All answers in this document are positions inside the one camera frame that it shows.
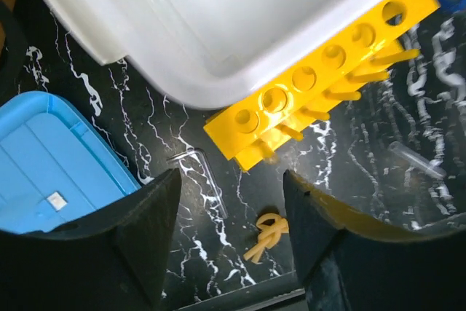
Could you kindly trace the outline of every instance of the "blue tray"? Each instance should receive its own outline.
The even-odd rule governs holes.
[[[140,188],[86,119],[46,92],[0,108],[0,229],[55,227]]]

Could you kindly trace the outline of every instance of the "white tray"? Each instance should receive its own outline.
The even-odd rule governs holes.
[[[250,95],[381,0],[45,0],[100,64],[214,109]]]

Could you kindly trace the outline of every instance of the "small white object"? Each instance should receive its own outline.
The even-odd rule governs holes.
[[[65,201],[65,198],[63,198],[58,192],[53,192],[49,197],[47,197],[47,200],[49,203],[52,205],[52,207],[56,211],[60,211],[63,209],[65,205],[68,204],[68,202]]]
[[[381,0],[45,0],[100,64],[189,106],[249,96]]]

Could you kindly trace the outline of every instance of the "black marble countertop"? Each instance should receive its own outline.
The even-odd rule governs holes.
[[[209,111],[170,101],[127,60],[99,66],[59,24],[42,0],[17,0],[15,16],[29,41],[19,78],[3,82],[1,103],[28,90],[68,99],[94,125],[142,183],[169,167],[167,158],[191,147],[204,150],[229,217],[223,219],[204,170],[189,157],[179,166],[183,193],[162,294],[174,310],[231,291],[289,276],[288,237],[260,264],[242,255],[256,241],[263,212],[285,215],[282,176],[290,168],[322,190],[372,216],[419,229],[466,211],[465,21],[440,12],[400,39],[422,56],[397,64],[390,80],[342,103],[330,122],[311,125],[302,142],[279,149],[278,165],[260,163],[242,173],[203,131]],[[387,150],[400,141],[446,171],[434,180]]]

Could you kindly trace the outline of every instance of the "black marble surface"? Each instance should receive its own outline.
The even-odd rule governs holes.
[[[203,149],[222,190],[222,219],[204,170],[180,163],[183,191],[167,266],[162,306],[175,310],[293,271],[289,239],[261,263],[242,259],[255,244],[259,214],[285,215],[282,177],[290,168],[327,193],[372,216],[419,229],[466,211],[465,22],[436,12],[400,41],[422,56],[394,66],[390,80],[363,88],[330,122],[312,125],[304,141],[279,149],[278,165],[248,173],[228,162],[203,131],[211,111],[195,111],[161,95],[121,60],[99,66],[58,23],[42,0],[17,0],[15,16],[29,40],[19,78],[2,82],[0,102],[29,90],[68,99],[144,184],[169,167],[167,158]],[[400,141],[446,173],[436,181],[410,168],[387,147]],[[455,228],[454,220],[448,228]]]

